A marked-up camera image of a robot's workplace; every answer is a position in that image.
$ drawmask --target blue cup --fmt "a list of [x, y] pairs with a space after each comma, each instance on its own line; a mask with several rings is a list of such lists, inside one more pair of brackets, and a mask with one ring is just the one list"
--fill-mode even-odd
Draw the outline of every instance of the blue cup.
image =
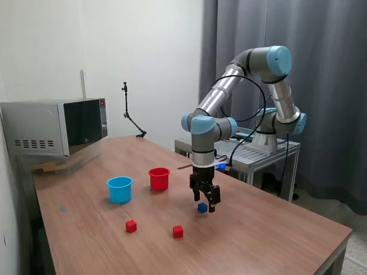
[[128, 176], [117, 176], [109, 179], [110, 200], [114, 203], [127, 203], [131, 199], [132, 179]]

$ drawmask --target plastic cup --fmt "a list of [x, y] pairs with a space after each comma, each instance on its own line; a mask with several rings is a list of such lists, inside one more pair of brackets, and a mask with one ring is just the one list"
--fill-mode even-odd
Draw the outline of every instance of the plastic cup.
[[156, 191], [163, 191], [168, 188], [168, 175], [170, 170], [167, 168], [159, 167], [149, 170], [150, 175], [150, 188]]
[[113, 203], [127, 203], [131, 199], [132, 179], [128, 176], [117, 176], [109, 179], [110, 200]]

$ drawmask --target microwave window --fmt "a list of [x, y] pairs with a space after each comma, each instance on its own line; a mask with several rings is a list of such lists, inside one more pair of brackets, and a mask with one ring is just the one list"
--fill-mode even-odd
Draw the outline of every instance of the microwave window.
[[65, 103], [64, 112], [70, 154], [102, 138], [99, 100]]

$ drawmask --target red cube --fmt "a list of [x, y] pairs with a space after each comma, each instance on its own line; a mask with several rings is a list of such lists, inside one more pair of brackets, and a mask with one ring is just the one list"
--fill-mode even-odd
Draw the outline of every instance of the red cube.
[[126, 231], [132, 233], [136, 230], [136, 222], [132, 219], [131, 221], [126, 222]]
[[182, 229], [181, 225], [173, 227], [173, 238], [178, 239], [184, 236], [184, 230]]

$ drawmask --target tile floor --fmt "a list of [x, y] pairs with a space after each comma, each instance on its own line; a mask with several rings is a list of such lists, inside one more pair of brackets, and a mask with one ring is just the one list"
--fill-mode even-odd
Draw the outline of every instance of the tile floor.
[[[346, 254], [367, 264], [367, 216], [357, 215], [347, 205], [333, 199], [315, 199], [300, 188], [296, 188], [294, 193], [299, 195], [295, 204], [352, 228], [353, 235], [349, 239]], [[367, 275], [367, 270], [344, 260], [342, 274]]]

